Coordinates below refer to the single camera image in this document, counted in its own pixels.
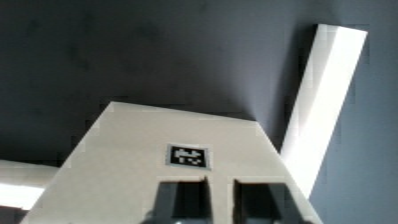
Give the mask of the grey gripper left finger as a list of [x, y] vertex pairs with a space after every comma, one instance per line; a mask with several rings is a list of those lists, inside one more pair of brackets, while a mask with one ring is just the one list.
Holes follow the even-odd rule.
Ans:
[[207, 179], [163, 181], [143, 224], [213, 224]]

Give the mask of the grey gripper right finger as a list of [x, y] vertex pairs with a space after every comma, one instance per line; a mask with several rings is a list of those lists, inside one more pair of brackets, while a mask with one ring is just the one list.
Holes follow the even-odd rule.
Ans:
[[309, 224], [284, 183], [234, 181], [232, 202], [232, 224]]

